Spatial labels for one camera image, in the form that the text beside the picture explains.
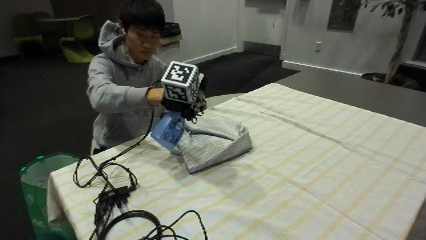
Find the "tablecloth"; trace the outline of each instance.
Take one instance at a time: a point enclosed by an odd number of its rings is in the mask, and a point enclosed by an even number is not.
[[[209,239],[413,239],[426,236],[426,130],[280,84],[209,108],[202,117],[228,117],[248,128],[249,153],[190,175],[182,159],[148,138],[116,161],[134,172],[140,187],[128,209],[152,212],[170,224],[189,209]],[[129,143],[95,155],[100,163]],[[89,162],[81,180],[93,175]],[[79,239],[93,231],[93,199],[101,180],[79,188],[75,165],[51,174],[49,219],[68,218]],[[129,185],[125,172],[108,173]],[[153,226],[120,223],[109,239],[140,239]],[[197,217],[173,227],[202,239]]]

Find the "hand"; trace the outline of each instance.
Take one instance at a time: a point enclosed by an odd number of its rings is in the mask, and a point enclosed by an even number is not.
[[[146,92],[146,102],[150,106],[161,104],[164,89],[162,88],[150,88]]]

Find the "black hair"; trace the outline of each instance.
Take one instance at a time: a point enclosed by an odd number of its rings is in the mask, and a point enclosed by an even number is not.
[[[125,30],[133,25],[148,30],[162,31],[165,16],[156,0],[126,0],[120,8],[120,22]]]

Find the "person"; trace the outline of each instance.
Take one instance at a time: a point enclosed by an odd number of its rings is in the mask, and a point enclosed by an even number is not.
[[[99,116],[93,122],[93,152],[132,140],[149,130],[165,111],[164,89],[154,87],[166,65],[154,55],[165,15],[156,0],[126,0],[120,22],[107,21],[100,32],[101,53],[88,69],[87,94]]]

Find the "trash bin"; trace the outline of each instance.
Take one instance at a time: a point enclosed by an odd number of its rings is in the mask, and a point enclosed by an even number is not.
[[[79,157],[56,153],[37,157],[20,171],[21,188],[28,215],[39,240],[73,240],[75,231],[68,221],[48,223],[47,184],[55,170],[79,161]]]

